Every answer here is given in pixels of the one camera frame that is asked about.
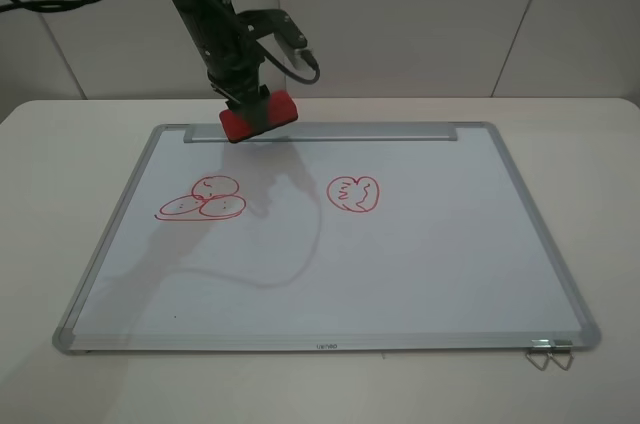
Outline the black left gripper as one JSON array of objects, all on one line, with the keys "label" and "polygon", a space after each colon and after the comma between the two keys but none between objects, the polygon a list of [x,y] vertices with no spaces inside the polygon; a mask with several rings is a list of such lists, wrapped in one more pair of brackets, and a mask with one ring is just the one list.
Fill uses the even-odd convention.
[{"label": "black left gripper", "polygon": [[213,89],[226,97],[228,134],[257,134],[268,124],[265,87],[259,68],[264,62],[255,46],[205,49],[207,76]]}]

